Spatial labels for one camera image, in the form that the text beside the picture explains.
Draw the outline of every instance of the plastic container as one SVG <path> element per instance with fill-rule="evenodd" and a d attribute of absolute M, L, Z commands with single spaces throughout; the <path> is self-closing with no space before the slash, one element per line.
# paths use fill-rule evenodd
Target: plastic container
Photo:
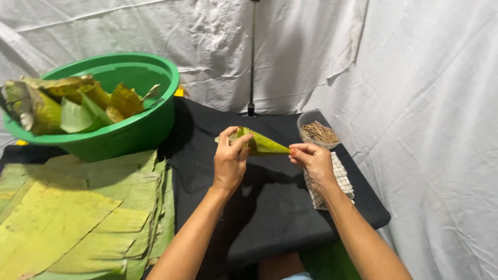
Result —
<path fill-rule="evenodd" d="M 318 146 L 325 148 L 325 149 L 328 149 L 328 150 L 337 147 L 337 145 L 339 145 L 341 143 L 341 141 L 340 141 L 341 138 L 340 138 L 339 134 L 337 134 L 337 136 L 339 137 L 339 142 L 334 143 L 334 144 L 317 142 L 317 141 L 314 141 L 313 139 L 311 139 L 310 137 L 306 136 L 306 134 L 304 133 L 304 131 L 301 127 L 303 125 L 308 125 L 314 121 L 321 123 L 325 127 L 331 128 L 336 134 L 337 134 L 336 128 L 341 123 L 339 118 L 337 118 L 336 116 L 332 116 L 331 122 L 333 123 L 333 125 L 330 125 L 329 122 L 325 119 L 325 117 L 323 116 L 322 112 L 319 109 L 306 111 L 306 112 L 302 113 L 297 118 L 297 129 L 299 129 L 299 136 L 301 137 L 301 140 L 303 142 L 315 144 L 315 145 L 318 145 Z"/>
<path fill-rule="evenodd" d="M 153 85 L 161 86 L 155 98 L 145 100 L 142 113 L 94 132 L 35 136 L 4 113 L 5 128 L 21 140 L 39 145 L 57 145 L 87 162 L 156 149 L 168 137 L 174 124 L 173 95 L 180 80 L 173 63 L 152 54 L 116 53 L 77 61 L 41 78 L 51 80 L 85 74 L 92 74 L 107 92 L 112 92 L 119 82 L 135 88 L 142 96 Z"/>

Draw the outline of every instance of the person's left hand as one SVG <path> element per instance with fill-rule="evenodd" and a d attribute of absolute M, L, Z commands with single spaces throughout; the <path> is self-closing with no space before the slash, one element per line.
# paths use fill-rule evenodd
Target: person's left hand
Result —
<path fill-rule="evenodd" d="M 245 147 L 253 137 L 244 135 L 230 144 L 228 136 L 237 131 L 238 127 L 229 127 L 220 133 L 218 148 L 215 154 L 215 179 L 213 188 L 227 190 L 232 195 L 238 188 L 246 172 L 246 162 L 249 147 Z"/>

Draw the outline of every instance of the hand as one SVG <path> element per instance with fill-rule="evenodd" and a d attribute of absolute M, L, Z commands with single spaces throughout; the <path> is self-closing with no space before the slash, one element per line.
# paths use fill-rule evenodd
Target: hand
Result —
<path fill-rule="evenodd" d="M 244 177 L 249 147 L 245 147 L 253 137 L 244 135 L 230 144 L 228 136 L 235 133 L 238 127 L 229 127 L 220 133 L 218 148 L 215 154 L 215 179 L 213 188 L 227 190 L 232 195 Z"/>
<path fill-rule="evenodd" d="M 290 162 L 306 169 L 311 186 L 323 194 L 328 187 L 337 184 L 330 151 L 313 144 L 292 144 L 289 146 Z"/>

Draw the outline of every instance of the wrinkled white cloth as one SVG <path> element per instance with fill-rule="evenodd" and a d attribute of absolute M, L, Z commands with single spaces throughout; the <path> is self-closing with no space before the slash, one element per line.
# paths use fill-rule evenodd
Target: wrinkled white cloth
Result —
<path fill-rule="evenodd" d="M 331 152 L 330 153 L 332 157 L 332 164 L 334 166 L 334 175 L 336 176 L 337 183 L 339 184 L 339 187 L 343 192 L 349 197 L 349 200 L 354 204 L 355 201 L 355 192 L 353 190 L 353 186 L 349 182 L 348 179 L 348 172 L 342 165 L 342 162 L 339 160 L 339 158 L 336 155 L 336 152 Z M 311 187 L 311 181 L 308 175 L 308 172 L 304 170 L 304 181 L 306 182 L 306 187 L 308 188 L 308 191 L 311 196 L 311 203 L 313 204 L 313 208 L 317 210 L 325 210 L 327 211 L 327 204 L 325 204 L 325 201 L 323 198 L 320 196 L 320 194 L 314 190 Z"/>

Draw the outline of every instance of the stack of banana leaves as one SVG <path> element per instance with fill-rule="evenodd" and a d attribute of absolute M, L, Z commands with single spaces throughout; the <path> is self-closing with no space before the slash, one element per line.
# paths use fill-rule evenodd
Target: stack of banana leaves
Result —
<path fill-rule="evenodd" d="M 141 97 L 121 82 L 109 94 L 92 75 L 60 80 L 21 76 L 3 85 L 0 107 L 34 135 L 87 133 L 143 112 L 144 101 L 158 89 L 154 85 Z"/>
<path fill-rule="evenodd" d="M 171 173 L 155 151 L 83 163 L 7 164 L 0 176 L 3 280 L 139 280 L 171 242 Z"/>

